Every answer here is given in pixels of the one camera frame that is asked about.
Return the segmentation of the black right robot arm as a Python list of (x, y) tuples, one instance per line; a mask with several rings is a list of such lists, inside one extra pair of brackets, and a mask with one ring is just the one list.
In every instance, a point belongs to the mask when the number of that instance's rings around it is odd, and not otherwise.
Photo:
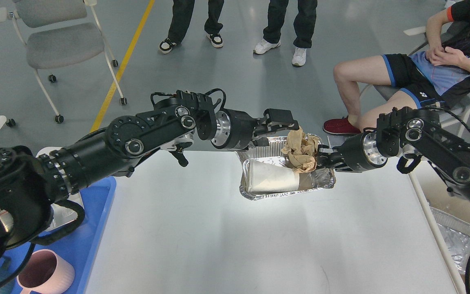
[(438, 111), (405, 107), (381, 114), (375, 129), (334, 148), (319, 145), (316, 168), (359, 173), (379, 169), (388, 158), (398, 156), (398, 171), (408, 174), (425, 158), (452, 196), (470, 201), (470, 143), (444, 130)]

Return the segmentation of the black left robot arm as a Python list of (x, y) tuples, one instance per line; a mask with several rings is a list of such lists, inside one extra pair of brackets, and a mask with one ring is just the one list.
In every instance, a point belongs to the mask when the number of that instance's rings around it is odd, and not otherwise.
[(30, 242), (49, 245), (83, 222), (83, 208), (69, 196), (108, 176), (130, 177), (155, 152), (170, 152), (187, 166), (186, 135), (196, 133), (217, 149), (247, 149), (269, 134), (298, 130), (289, 110), (266, 109), (263, 117), (227, 109), (226, 97), (207, 93), (154, 92), (153, 110), (114, 119), (73, 145), (35, 157), (25, 146), (0, 147), (0, 259)]

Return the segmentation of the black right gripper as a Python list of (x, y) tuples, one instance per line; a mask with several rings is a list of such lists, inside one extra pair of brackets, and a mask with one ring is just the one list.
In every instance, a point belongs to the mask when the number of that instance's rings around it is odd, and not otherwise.
[(376, 137), (376, 132), (368, 131), (350, 137), (336, 149), (318, 146), (316, 170), (365, 172), (384, 167), (388, 158), (378, 150)]

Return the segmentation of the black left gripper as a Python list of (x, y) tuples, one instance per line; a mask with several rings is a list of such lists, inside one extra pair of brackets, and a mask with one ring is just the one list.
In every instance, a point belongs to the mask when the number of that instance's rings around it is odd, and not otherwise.
[(216, 132), (211, 139), (216, 149), (240, 151), (251, 147), (267, 147), (265, 136), (282, 130), (299, 130), (298, 121), (293, 119), (290, 110), (266, 109), (263, 117), (256, 119), (246, 112), (223, 109), (215, 113)]

